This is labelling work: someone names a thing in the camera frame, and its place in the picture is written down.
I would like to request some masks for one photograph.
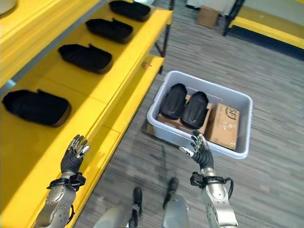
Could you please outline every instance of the shelf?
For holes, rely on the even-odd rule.
[[[110,161],[112,154],[122,139],[164,59],[149,55],[145,61],[151,65],[149,69],[140,68],[138,70],[121,99],[112,110],[111,115],[100,130],[95,133],[95,137],[91,141],[93,149],[85,157],[80,169],[86,177],[86,183],[77,192],[76,200],[74,201],[76,218],[79,216],[94,186]],[[67,227],[72,227],[75,221],[76,219],[73,219]]]
[[[0,87],[99,0],[17,2],[14,9],[0,16]]]
[[[76,134],[86,135],[105,108],[103,103],[95,99],[35,76],[22,79],[13,89],[36,91],[38,88],[66,98],[72,106],[72,113],[65,124],[52,128],[24,121],[0,105],[0,203],[3,227],[30,225],[37,205],[45,199],[46,187],[60,172],[67,142]]]
[[[57,2],[58,0],[53,0],[49,7],[54,9],[51,5]],[[38,1],[33,1],[33,6],[36,5]],[[110,52],[114,65],[107,74],[89,73],[63,61],[56,47],[13,87],[12,91],[36,91],[39,88],[64,97],[70,102],[72,113],[65,124],[52,128],[24,121],[8,113],[4,106],[0,105],[0,125],[3,132],[0,138],[0,203],[3,227],[32,226],[44,205],[48,192],[46,187],[60,175],[60,161],[69,142],[76,134],[83,134],[92,145],[92,150],[81,167],[87,181],[77,192],[74,202],[79,215],[164,61],[161,57],[149,55],[149,50],[170,21],[171,14],[171,11],[153,8],[147,22],[136,22],[112,13],[109,6],[104,5],[92,18],[114,17],[131,25],[134,34],[128,44],[117,44],[95,36],[87,31],[85,25],[81,25],[58,47],[71,43],[92,43]],[[143,69],[143,61],[151,66]]]
[[[46,56],[30,75],[43,75],[51,81],[69,87],[89,97],[95,98],[106,104],[101,113],[101,119],[106,118],[115,102],[133,77],[157,37],[162,32],[167,21],[171,17],[171,11],[154,8],[147,22],[137,22],[110,11],[105,4],[91,18],[103,18],[111,20],[115,18],[133,27],[133,38],[126,44],[118,44],[108,39],[90,33],[85,25],[81,25],[73,31],[61,44],[78,43],[87,46],[89,43],[103,49],[113,55],[114,65],[104,75],[89,73],[61,59],[57,48]]]
[[[229,27],[234,25],[304,49],[304,27],[283,18],[242,7]]]
[[[1,105],[1,124],[5,132],[0,144],[3,227],[21,228],[33,224],[44,205],[48,192],[46,186],[59,175],[60,161],[68,143],[77,133],[87,135],[93,127],[97,130],[90,141],[92,150],[81,167],[87,181],[77,192],[74,202],[77,216],[79,215],[163,60],[151,55],[145,59],[151,66],[149,69],[139,69],[134,75],[111,116],[101,128],[97,127],[96,122],[98,115],[105,108],[101,102],[35,76],[27,77],[16,85],[15,90],[22,87],[35,91],[40,88],[65,97],[72,105],[72,113],[63,126],[50,128],[24,121],[8,113]]]

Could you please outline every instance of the yellow shelf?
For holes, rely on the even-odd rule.
[[[95,132],[95,137],[90,142],[92,151],[85,157],[80,169],[86,177],[86,183],[79,189],[74,201],[76,218],[110,161],[163,61],[163,58],[152,55],[145,59],[145,62],[151,65],[149,69],[140,68],[136,72],[121,99],[112,110],[111,115],[104,125]],[[76,218],[71,221],[71,224],[67,226],[68,228],[73,226]]]
[[[0,105],[0,203],[4,228],[30,226],[37,206],[45,199],[46,187],[60,172],[67,142],[76,134],[86,135],[105,109],[95,99],[35,76],[22,79],[13,88],[19,89],[41,89],[64,97],[70,102],[72,113],[65,124],[52,128],[24,121]]]
[[[233,25],[304,49],[304,27],[283,18],[242,7],[229,27]]]
[[[46,56],[30,75],[41,76],[76,90],[89,97],[106,104],[101,119],[107,117],[115,101],[119,100],[121,93],[129,84],[134,72],[138,69],[158,36],[161,34],[172,12],[154,8],[147,22],[137,22],[111,12],[109,5],[105,4],[91,18],[112,20],[115,18],[133,27],[132,40],[124,45],[90,33],[85,24],[73,31],[62,43]],[[58,48],[64,44],[92,45],[108,51],[113,56],[114,65],[104,75],[97,75],[82,70],[62,60]]]
[[[99,0],[18,0],[0,16],[0,87]]]
[[[51,5],[59,4],[58,2],[51,1],[49,7],[54,9]],[[33,6],[36,5],[38,1],[33,1]],[[143,23],[116,15],[105,5],[92,18],[114,17],[131,25],[134,34],[128,44],[117,44],[95,36],[87,31],[85,25],[81,25],[58,47],[63,44],[92,43],[110,52],[114,65],[107,74],[89,73],[63,61],[56,47],[13,87],[12,90],[31,91],[39,88],[64,97],[70,102],[72,113],[65,124],[59,128],[51,128],[24,121],[8,113],[0,105],[1,131],[5,133],[0,138],[0,203],[3,227],[32,226],[44,205],[47,185],[59,176],[60,161],[68,143],[76,134],[83,134],[93,148],[81,168],[87,182],[77,193],[74,203],[79,215],[163,63],[163,58],[151,56],[148,52],[171,19],[171,14],[171,11],[153,8],[149,20]],[[143,61],[149,62],[151,67],[143,69]]]
[[[77,193],[74,202],[79,215],[163,60],[150,55],[145,59],[151,66],[147,70],[138,70],[101,128],[96,120],[105,105],[96,99],[34,75],[22,79],[13,88],[31,91],[39,88],[64,97],[71,103],[72,113],[63,126],[50,128],[24,121],[0,106],[1,126],[5,132],[0,144],[3,227],[31,227],[44,205],[46,186],[59,175],[62,156],[68,142],[77,133],[86,135],[93,148],[81,167],[87,183]]]

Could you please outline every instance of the black shoe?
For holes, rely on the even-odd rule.
[[[132,37],[132,26],[115,19],[112,21],[104,19],[90,19],[85,24],[88,30],[92,33],[119,43],[125,44]]]
[[[170,195],[172,192],[176,192],[179,187],[179,179],[176,177],[171,178],[168,183],[167,194],[162,204],[162,208],[165,209],[167,202],[170,200]]]
[[[208,98],[204,92],[193,94],[186,104],[180,121],[189,128],[201,128],[208,112],[207,104]]]
[[[186,95],[187,90],[183,84],[172,86],[161,102],[160,113],[171,120],[179,119],[185,108]]]
[[[142,22],[148,20],[151,12],[151,8],[149,6],[136,1],[126,2],[117,0],[111,1],[109,5],[114,13]]]
[[[107,73],[113,65],[110,53],[91,44],[89,47],[79,44],[63,45],[58,51],[65,61],[97,74]]]
[[[59,127],[71,113],[70,103],[62,98],[41,90],[37,93],[18,90],[6,94],[2,100],[12,114],[27,121]]]
[[[133,203],[139,207],[138,215],[141,216],[143,212],[143,194],[142,189],[137,187],[133,190]]]

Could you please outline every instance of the gray carpet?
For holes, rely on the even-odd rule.
[[[166,1],[156,1],[164,6]],[[219,175],[235,181],[230,203],[241,228],[302,228],[304,224],[304,63],[196,25],[197,11],[176,0],[164,72],[158,75],[131,122],[75,228],[91,228],[111,207],[129,204],[142,187],[140,227],[159,228],[167,180],[180,179],[192,228],[208,228],[199,189],[189,178],[198,166],[176,148],[142,133],[147,110],[167,72],[203,78],[254,101],[249,156],[215,159]]]

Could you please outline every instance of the black wire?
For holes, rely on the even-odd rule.
[[[71,205],[71,209],[72,209],[72,213],[71,213],[70,217],[68,218],[68,221],[66,224],[68,224],[72,220],[73,216],[75,215],[73,204]]]
[[[228,191],[228,199],[230,199],[230,197],[232,196],[232,193],[233,193],[234,182],[230,177],[227,177],[225,179],[225,184],[227,183],[227,181],[230,181],[230,188],[229,188],[229,191]]]

